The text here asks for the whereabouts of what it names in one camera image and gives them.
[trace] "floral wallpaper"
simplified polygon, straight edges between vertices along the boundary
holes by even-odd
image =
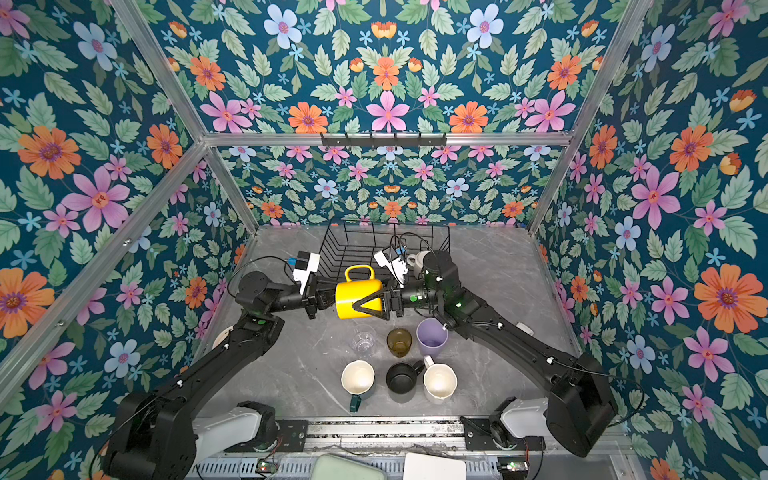
[[[192,363],[246,241],[200,162],[5,406],[0,478],[108,480],[100,458],[88,466],[117,404]]]
[[[657,2],[538,231],[654,480],[768,477],[768,3]],[[620,415],[641,401],[612,383]]]
[[[189,144],[111,7],[78,4],[0,2],[0,358]]]

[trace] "wire dish rack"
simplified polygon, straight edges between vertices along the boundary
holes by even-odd
[[[386,279],[391,273],[373,259],[373,254],[388,248],[405,247],[406,255],[422,250],[451,252],[451,230],[448,226],[360,225],[345,222],[329,225],[320,247],[319,274],[337,282],[346,280],[344,270],[352,265],[370,265],[376,277]],[[349,272],[352,280],[369,277],[367,269]]]

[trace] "aluminum frame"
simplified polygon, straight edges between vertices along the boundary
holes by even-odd
[[[627,5],[624,16],[619,21],[614,37],[611,39],[611,43],[605,52],[603,66],[598,71],[598,74],[595,75],[594,83],[578,112],[573,130],[571,131],[573,140],[565,148],[565,152],[563,152],[554,166],[547,186],[544,187],[544,191],[541,192],[541,197],[538,199],[536,214],[528,224],[528,232],[531,235],[537,233],[547,210],[551,207],[558,188],[560,188],[565,175],[568,173],[568,165],[571,164],[571,161],[578,153],[578,149],[584,143],[587,130],[589,130],[603,98],[608,93],[608,88],[611,87],[611,82],[613,82],[616,72],[624,60],[624,56],[627,54],[634,36],[637,34],[637,30],[641,28],[643,19],[652,3],[653,0],[630,0],[629,5]]]

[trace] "pink flower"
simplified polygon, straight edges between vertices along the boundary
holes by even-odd
[[[406,123],[400,118],[408,113],[410,107],[406,104],[395,105],[395,95],[387,90],[382,93],[381,106],[371,104],[366,107],[368,113],[374,117],[379,117],[373,121],[371,130],[379,131],[386,127],[387,133],[392,132],[392,128],[395,130],[403,131],[406,129]]]
[[[426,180],[426,179],[432,177],[433,175],[435,175],[434,172],[432,172],[432,169],[433,169],[432,165],[429,165],[427,167],[427,164],[422,162],[421,165],[419,165],[418,167],[414,168],[413,170],[416,172],[416,178],[418,178],[420,180]]]
[[[58,230],[58,234],[64,238],[69,236],[69,230],[80,230],[80,225],[74,221],[78,217],[78,212],[67,212],[67,208],[59,204],[56,206],[56,211],[43,212],[45,218],[49,219],[48,225],[45,229],[49,232]]]
[[[73,349],[74,343],[66,342],[43,356],[37,368],[35,368],[35,371],[32,372],[29,377],[29,388],[33,390],[40,388],[40,385],[42,385],[48,377],[48,372],[50,372],[51,375],[64,375],[67,372],[67,363],[64,360],[59,359],[62,356],[67,356],[72,353]]]
[[[288,149],[288,158],[296,158],[300,164],[304,163],[305,158],[312,158],[312,154],[310,153],[310,148],[308,146],[304,147],[286,147]]]
[[[253,100],[250,98],[247,101],[240,101],[240,113],[241,114],[248,114],[248,118],[253,120],[254,118],[261,118],[261,105],[254,104]]]
[[[672,172],[665,175],[659,183],[659,170],[651,166],[645,179],[647,187],[645,185],[632,187],[632,195],[638,200],[642,200],[632,211],[632,218],[643,218],[645,214],[648,214],[648,224],[656,230],[661,224],[661,211],[659,209],[668,214],[677,212],[680,209],[680,202],[675,196],[665,194],[675,188],[678,178],[680,178],[680,174]]]
[[[725,207],[715,209],[715,200],[710,200],[707,203],[707,209],[697,208],[696,215],[699,220],[694,222],[694,227],[704,228],[704,233],[709,236],[712,233],[712,227],[718,230],[725,228],[725,222],[720,218],[728,211]]]
[[[647,161],[648,157],[646,155],[643,155],[640,158],[635,157],[634,158],[634,167],[629,169],[629,173],[633,174],[634,177],[632,177],[632,180],[637,181],[637,179],[642,178],[645,180],[646,173],[645,171],[650,168],[650,162]]]
[[[571,180],[576,180],[576,183],[581,181],[581,175],[587,173],[587,168],[584,166],[586,162],[587,154],[576,154],[576,157],[568,165],[571,168]]]
[[[174,222],[173,225],[171,225],[171,228],[179,237],[190,230],[187,226],[190,221],[187,218],[184,218],[184,215],[181,212],[176,215],[171,215],[170,218],[172,218]]]
[[[285,177],[288,180],[293,178],[293,175],[296,175],[296,171],[293,169],[293,165],[285,165],[285,162],[280,162],[280,165],[277,166],[277,171],[280,172],[281,177]]]
[[[678,287],[674,291],[672,290],[672,279],[667,277],[662,283],[664,289],[662,290],[658,285],[651,285],[650,292],[661,300],[656,300],[650,306],[654,312],[664,311],[664,319],[667,321],[667,325],[674,323],[674,314],[676,313],[681,318],[688,318],[690,314],[688,309],[680,303],[688,298],[688,289]]]
[[[584,219],[584,230],[590,235],[594,235],[594,232],[598,229],[598,220],[600,217],[595,216],[592,212]]]
[[[728,340],[715,339],[710,343],[710,334],[702,326],[696,330],[696,337],[699,339],[698,342],[691,337],[683,339],[685,346],[696,352],[688,357],[688,365],[695,369],[704,365],[704,373],[707,374],[707,378],[712,382],[717,381],[717,369],[725,373],[736,371],[728,359],[720,356],[721,353],[725,353],[728,350]]]
[[[522,102],[515,105],[515,110],[517,110],[515,112],[516,117],[522,116],[523,118],[528,118],[528,114],[532,114],[536,111],[535,103],[527,98],[523,98]]]
[[[712,15],[709,19],[709,24],[715,26],[710,32],[710,40],[717,37],[720,32],[723,32],[723,37],[729,36],[736,20],[741,20],[750,12],[750,7],[744,5],[744,0],[723,0],[722,6],[723,11]]]
[[[54,432],[61,430],[64,419],[68,419],[78,412],[77,408],[70,406],[76,399],[78,399],[77,393],[70,393],[67,398],[64,398],[64,393],[57,390],[51,397],[51,405],[42,405],[35,410],[40,417],[37,432],[42,432],[49,425]]]
[[[179,189],[176,190],[176,192],[174,192],[174,194],[170,196],[170,204],[175,205],[176,202],[181,202],[182,204],[185,204],[187,202],[187,197],[185,197],[184,194],[189,189],[190,188],[185,184],[179,185]]]
[[[61,204],[78,212],[88,209],[83,217],[83,227],[86,232],[98,229],[101,226],[102,216],[107,225],[112,228],[118,228],[128,218],[128,210],[117,202],[128,198],[131,191],[124,185],[115,185],[110,188],[109,172],[106,168],[96,169],[95,185],[85,175],[74,174],[72,179],[85,195],[69,194],[64,197]]]
[[[341,164],[342,158],[349,158],[349,152],[344,151],[344,147],[320,147],[320,150],[325,152],[323,160],[333,160],[336,165]]]
[[[701,423],[702,419],[707,419],[708,422],[715,421],[715,415],[710,411],[715,406],[715,401],[708,396],[702,397],[701,387],[698,384],[694,385],[693,392],[688,387],[683,387],[683,394],[688,397],[683,400],[683,407],[694,411],[697,422]]]
[[[29,23],[29,17],[21,10],[12,8],[12,0],[0,0],[0,33],[7,37],[15,31],[22,37],[29,38],[29,32],[22,25]]]
[[[208,167],[208,164],[202,160],[200,163],[195,165],[194,170],[192,170],[192,180],[194,180],[194,183],[199,184],[200,180],[205,180],[208,178],[208,175],[205,173],[206,167]]]
[[[596,177],[594,174],[589,174],[589,185],[584,185],[584,191],[587,194],[587,203],[594,202],[597,204],[600,202],[600,195],[605,192],[605,186],[601,185],[603,182],[603,174],[598,174]]]
[[[624,285],[619,287],[619,290],[624,295],[624,298],[621,299],[621,302],[624,304],[629,303],[632,308],[637,306],[637,301],[642,300],[643,296],[639,294],[638,290],[640,289],[639,283],[632,283],[628,278],[624,279]]]
[[[211,117],[216,117],[214,120],[214,129],[216,131],[225,131],[229,128],[230,132],[239,134],[242,130],[240,127],[251,127],[253,122],[248,120],[240,113],[240,102],[238,100],[230,100],[227,102],[227,106],[224,106],[224,100],[214,93],[208,94],[208,99],[213,105],[203,104],[200,109]]]
[[[128,180],[126,175],[134,173],[133,170],[125,166],[125,157],[120,157],[118,159],[114,155],[109,156],[109,163],[104,164],[104,168],[112,172],[109,176],[112,180],[117,180],[119,178],[121,182]]]
[[[562,115],[570,114],[575,108],[575,104],[565,104],[565,90],[560,90],[554,97],[552,97],[552,103],[539,98],[535,103],[536,111],[539,115],[531,115],[531,117],[525,121],[525,124],[529,127],[538,125],[537,132],[549,131],[549,127],[552,130],[559,131],[565,128],[565,121],[560,118]]]
[[[432,158],[439,158],[440,164],[445,165],[448,160],[456,160],[458,155],[456,154],[461,147],[458,145],[445,145],[443,148],[432,152]]]
[[[491,145],[473,145],[470,147],[470,157],[477,157],[478,161],[483,161],[486,157],[493,157],[493,146]]]
[[[118,302],[123,303],[123,308],[128,310],[131,308],[131,304],[138,305],[139,304],[139,295],[141,295],[144,292],[143,288],[140,288],[136,282],[131,282],[130,284],[126,285],[123,283],[120,285],[120,291],[122,292],[117,297]]]
[[[498,161],[495,164],[491,162],[485,172],[490,175],[491,178],[500,177],[504,174],[504,165],[502,165],[502,161]]]
[[[424,102],[424,108],[427,108],[429,105],[437,105],[438,98],[440,98],[440,94],[435,91],[435,87],[429,87],[429,90],[422,88],[422,96],[419,97],[419,101]]]
[[[357,162],[354,167],[349,168],[349,178],[354,178],[357,181],[360,181],[361,178],[368,178],[367,171],[367,168]]]
[[[344,90],[344,87],[339,87],[339,92],[336,94],[336,100],[339,101],[339,106],[347,106],[352,108],[352,104],[357,101],[357,97],[352,95],[352,88]]]
[[[80,313],[78,313],[78,323],[80,325],[85,325],[85,323],[88,322],[88,320],[91,318],[91,314],[95,313],[96,315],[101,315],[104,313],[104,304],[102,302],[97,302],[97,300],[101,300],[104,298],[104,295],[107,294],[107,289],[100,286],[95,291],[93,296],[91,297],[91,300],[88,302],[88,305],[84,306],[82,310],[80,310]]]
[[[573,310],[574,305],[576,304],[576,300],[574,300],[572,297],[568,297],[568,294],[565,292],[565,288],[555,288],[558,291],[558,295],[560,296],[560,306],[563,307],[563,311],[565,312],[565,316],[568,318],[568,321],[571,323],[576,323],[576,317],[574,317],[574,313],[571,312]]]

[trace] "white mug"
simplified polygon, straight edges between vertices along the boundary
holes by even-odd
[[[435,363],[429,355],[424,357],[424,365],[424,395],[430,402],[440,405],[456,391],[458,379],[451,367]]]

